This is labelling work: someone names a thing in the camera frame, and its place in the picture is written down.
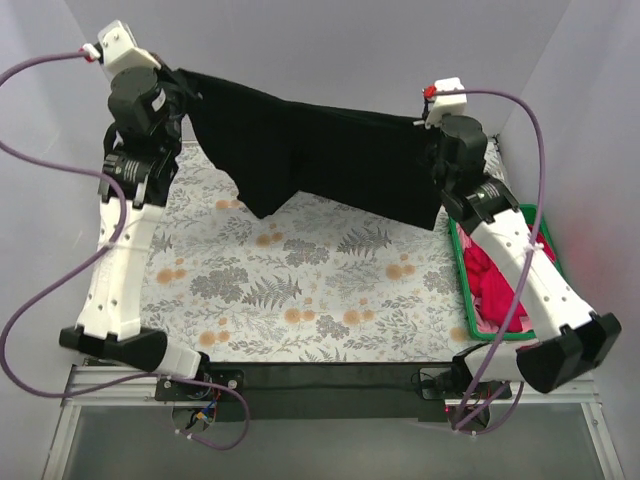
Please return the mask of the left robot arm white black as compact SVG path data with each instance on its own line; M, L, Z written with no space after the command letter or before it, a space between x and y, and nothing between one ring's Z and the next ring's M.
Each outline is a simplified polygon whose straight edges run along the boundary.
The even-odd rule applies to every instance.
M141 371L178 378L193 400L213 386L202 356L141 323L147 258L178 172L187 93L170 71L129 67L111 81L114 119L104 137L99 247L85 304L60 346Z

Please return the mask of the floral table mat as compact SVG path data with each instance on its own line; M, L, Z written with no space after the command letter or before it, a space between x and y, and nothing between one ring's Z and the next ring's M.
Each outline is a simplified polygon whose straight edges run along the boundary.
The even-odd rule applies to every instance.
M141 293L145 326L215 361L447 361L472 343L449 231L299 193L255 218L190 142Z

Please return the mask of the black t shirt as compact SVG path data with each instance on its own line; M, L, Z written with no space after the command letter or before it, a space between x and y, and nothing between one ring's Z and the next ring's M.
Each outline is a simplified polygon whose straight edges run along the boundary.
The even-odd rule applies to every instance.
M409 117L287 101L188 70L187 114L213 166L258 218L306 192L431 230L441 208L425 153L436 134Z

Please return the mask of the aluminium frame rail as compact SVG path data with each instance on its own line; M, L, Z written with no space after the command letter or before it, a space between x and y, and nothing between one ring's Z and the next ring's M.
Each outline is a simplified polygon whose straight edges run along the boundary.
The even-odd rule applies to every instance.
M69 375L68 392L92 389L99 385L131 377L126 382L108 386L62 400L63 404L76 406L143 406L155 402L157 375L146 374L117 366L73 366Z

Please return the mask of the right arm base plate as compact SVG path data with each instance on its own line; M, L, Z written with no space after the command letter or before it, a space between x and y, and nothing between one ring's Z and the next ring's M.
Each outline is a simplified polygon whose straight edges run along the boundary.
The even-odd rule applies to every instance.
M410 379L414 391L424 400L461 400L471 378L453 366L424 367ZM502 386L500 381L480 382L470 395L469 403L479 405Z

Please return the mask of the green plastic bin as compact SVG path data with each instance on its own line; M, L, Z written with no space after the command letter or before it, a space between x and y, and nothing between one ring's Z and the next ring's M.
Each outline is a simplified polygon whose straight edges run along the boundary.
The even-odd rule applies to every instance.
M529 230L536 216L536 206L522 204L520 210ZM462 296L471 338L492 341L506 319L514 297L514 290L508 284L495 263L462 230L454 220L448 221L454 257L457 264ZM536 239L546 256L564 277L561 263L556 255L551 234L543 218ZM523 341L535 338L531 320L522 304L518 304L514 319L507 329L504 340Z

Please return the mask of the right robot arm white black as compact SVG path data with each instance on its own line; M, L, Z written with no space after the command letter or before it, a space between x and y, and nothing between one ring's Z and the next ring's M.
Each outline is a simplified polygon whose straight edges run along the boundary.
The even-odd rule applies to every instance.
M566 282L508 187L484 168L487 137L464 115L445 115L429 154L444 208L503 275L532 323L534 339L470 347L452 361L454 389L475 397L491 381L524 382L546 394L598 368L621 333Z

